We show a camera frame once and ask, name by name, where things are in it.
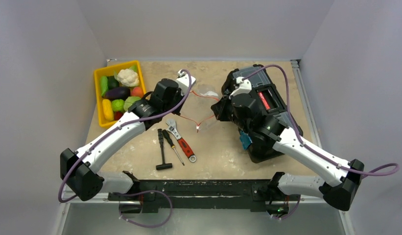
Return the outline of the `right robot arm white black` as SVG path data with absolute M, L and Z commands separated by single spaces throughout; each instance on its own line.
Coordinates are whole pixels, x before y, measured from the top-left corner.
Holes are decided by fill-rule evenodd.
M 364 164 L 340 159 L 303 139 L 275 86 L 235 96 L 226 94 L 211 109 L 218 121 L 237 126 L 252 162 L 286 154 L 316 173 L 314 177 L 276 173 L 268 186 L 272 198 L 302 194 L 322 198 L 341 211 L 350 209 L 362 181 L 358 171 Z

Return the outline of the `bright green cabbage toy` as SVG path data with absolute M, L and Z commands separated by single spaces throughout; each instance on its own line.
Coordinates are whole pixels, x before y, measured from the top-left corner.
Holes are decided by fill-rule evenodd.
M 111 107 L 114 112 L 124 113 L 124 100 L 116 99 L 111 101 Z

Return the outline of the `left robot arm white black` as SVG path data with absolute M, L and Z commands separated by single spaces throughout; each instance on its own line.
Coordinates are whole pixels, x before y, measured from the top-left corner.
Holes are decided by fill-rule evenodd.
M 135 101 L 123 116 L 89 144 L 60 155 L 60 173 L 63 184 L 82 201 L 99 193 L 120 193 L 126 200 L 139 195 L 131 173 L 104 173 L 102 166 L 126 143 L 144 133 L 170 113 L 178 115 L 196 79 L 185 75 L 171 80 L 164 78 L 154 91 Z

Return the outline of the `clear zip top bag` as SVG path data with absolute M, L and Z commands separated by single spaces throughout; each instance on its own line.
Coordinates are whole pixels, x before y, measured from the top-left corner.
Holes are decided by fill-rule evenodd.
M 212 85 L 198 84 L 191 89 L 181 109 L 181 117 L 193 123 L 196 133 L 205 132 L 217 122 L 211 106 L 219 100 Z

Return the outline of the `red peach toy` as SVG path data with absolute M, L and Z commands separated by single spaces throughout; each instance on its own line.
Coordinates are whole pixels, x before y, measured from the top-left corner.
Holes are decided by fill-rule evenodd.
M 141 87 L 134 87 L 130 94 L 131 96 L 142 98 L 144 96 L 144 91 Z

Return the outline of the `small dark red toy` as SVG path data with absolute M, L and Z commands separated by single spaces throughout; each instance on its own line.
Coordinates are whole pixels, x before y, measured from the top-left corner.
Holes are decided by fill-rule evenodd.
M 122 112 L 116 111 L 114 112 L 114 120 L 119 120 L 123 116 Z

